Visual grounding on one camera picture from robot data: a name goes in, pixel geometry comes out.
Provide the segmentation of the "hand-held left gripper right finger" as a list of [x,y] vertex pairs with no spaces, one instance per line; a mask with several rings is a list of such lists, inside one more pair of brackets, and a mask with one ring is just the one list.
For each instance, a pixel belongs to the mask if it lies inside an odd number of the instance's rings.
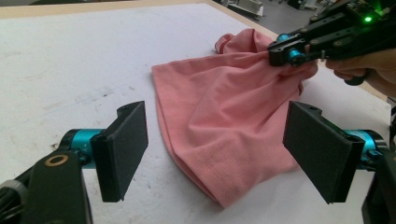
[[388,151],[372,130],[342,130],[322,117],[322,110],[291,101],[283,145],[326,203],[347,199],[355,172],[374,172]]

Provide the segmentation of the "white metal stand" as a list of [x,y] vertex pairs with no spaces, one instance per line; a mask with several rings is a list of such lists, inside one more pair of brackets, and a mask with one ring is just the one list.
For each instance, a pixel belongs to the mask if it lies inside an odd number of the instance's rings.
[[244,10],[256,17],[263,16],[263,3],[260,0],[228,0],[227,6]]

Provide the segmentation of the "pink tank top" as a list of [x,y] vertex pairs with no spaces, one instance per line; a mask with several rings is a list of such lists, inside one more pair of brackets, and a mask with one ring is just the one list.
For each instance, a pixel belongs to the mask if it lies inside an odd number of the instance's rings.
[[297,167],[283,145],[286,116],[318,66],[272,66],[271,41],[245,29],[223,35],[213,56],[152,68],[158,121],[170,156],[224,208]]

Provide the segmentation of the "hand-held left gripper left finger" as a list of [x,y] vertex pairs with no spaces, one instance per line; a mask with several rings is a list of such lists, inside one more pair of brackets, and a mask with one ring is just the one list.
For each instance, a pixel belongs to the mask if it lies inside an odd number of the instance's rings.
[[102,200],[117,203],[124,196],[149,145],[144,101],[123,105],[105,129],[73,129],[60,150],[78,156],[83,169],[97,173]]

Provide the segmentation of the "white table mat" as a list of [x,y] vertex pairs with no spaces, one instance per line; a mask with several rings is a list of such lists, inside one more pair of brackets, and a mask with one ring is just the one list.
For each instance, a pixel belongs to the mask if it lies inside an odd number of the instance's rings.
[[148,149],[125,199],[104,203],[85,172],[94,224],[362,224],[372,174],[355,174],[345,203],[325,203],[300,171],[222,208],[170,158],[160,134],[154,65],[203,57],[250,21],[210,1],[0,7],[0,183],[55,149],[75,128],[105,128],[144,101]]

